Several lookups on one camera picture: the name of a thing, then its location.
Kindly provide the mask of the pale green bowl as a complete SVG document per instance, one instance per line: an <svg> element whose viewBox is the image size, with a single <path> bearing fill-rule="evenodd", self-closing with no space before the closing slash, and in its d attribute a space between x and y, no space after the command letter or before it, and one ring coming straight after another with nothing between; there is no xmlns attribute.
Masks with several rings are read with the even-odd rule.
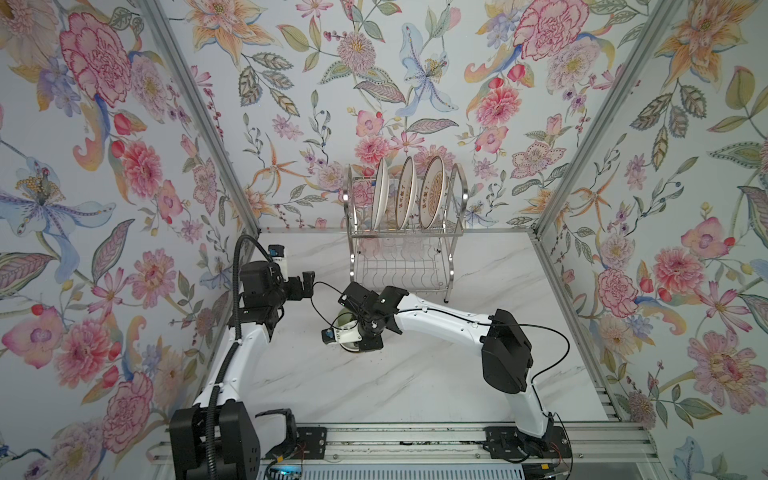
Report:
<svg viewBox="0 0 768 480"><path fill-rule="evenodd" d="M347 308L342 308L333 321L334 333L341 335L347 330L357 329L357 316Z"/></svg>

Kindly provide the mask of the orange bowl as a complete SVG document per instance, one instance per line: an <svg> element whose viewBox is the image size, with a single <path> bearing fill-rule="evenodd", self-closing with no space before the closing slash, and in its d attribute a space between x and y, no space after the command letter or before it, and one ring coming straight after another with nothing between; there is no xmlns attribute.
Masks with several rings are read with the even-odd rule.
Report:
<svg viewBox="0 0 768 480"><path fill-rule="evenodd" d="M339 345L353 353L374 352L384 347L380 334L362 331L357 325L349 329L336 329L334 335Z"/></svg>

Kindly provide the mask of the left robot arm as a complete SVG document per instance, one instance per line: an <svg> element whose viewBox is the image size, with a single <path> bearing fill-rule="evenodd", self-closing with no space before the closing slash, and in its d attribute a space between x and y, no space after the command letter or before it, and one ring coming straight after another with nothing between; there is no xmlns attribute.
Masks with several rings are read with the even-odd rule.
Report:
<svg viewBox="0 0 768 480"><path fill-rule="evenodd" d="M263 457L244 377L270 345L288 301L310 299L316 274L283 275L283 261L253 261L233 271L225 352L193 405L176 411L170 444L176 479L255 479Z"/></svg>

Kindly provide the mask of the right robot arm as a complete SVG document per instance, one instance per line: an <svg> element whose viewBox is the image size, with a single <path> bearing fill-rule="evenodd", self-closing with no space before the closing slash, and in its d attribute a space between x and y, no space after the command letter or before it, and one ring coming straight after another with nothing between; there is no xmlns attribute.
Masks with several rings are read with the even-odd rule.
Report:
<svg viewBox="0 0 768 480"><path fill-rule="evenodd" d="M405 289L387 286L377 293L352 282L339 304L351 315L342 326L322 331L326 344L357 353L383 348L382 332L417 332L463 346L480 359L482 377L503 393L515 427L525 441L552 441L554 418L534 392L532 344L514 316L503 309L491 315L441 307Z"/></svg>

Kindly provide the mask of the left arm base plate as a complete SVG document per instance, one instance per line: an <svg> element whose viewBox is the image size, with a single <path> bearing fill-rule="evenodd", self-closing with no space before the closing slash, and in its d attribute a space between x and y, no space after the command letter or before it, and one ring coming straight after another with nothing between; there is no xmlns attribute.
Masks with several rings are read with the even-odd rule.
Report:
<svg viewBox="0 0 768 480"><path fill-rule="evenodd" d="M323 460L327 446L326 427L299 427L294 433L288 433L286 439L272 447L263 458L276 462L289 459Z"/></svg>

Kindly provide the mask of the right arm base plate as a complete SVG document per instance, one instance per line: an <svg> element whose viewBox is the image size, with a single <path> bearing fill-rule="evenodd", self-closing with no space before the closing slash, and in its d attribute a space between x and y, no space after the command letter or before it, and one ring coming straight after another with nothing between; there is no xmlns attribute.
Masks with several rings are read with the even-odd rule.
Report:
<svg viewBox="0 0 768 480"><path fill-rule="evenodd" d="M522 433L514 426L490 426L484 429L483 448L493 459L561 460L572 458L572 448L562 427L550 426L542 438Z"/></svg>

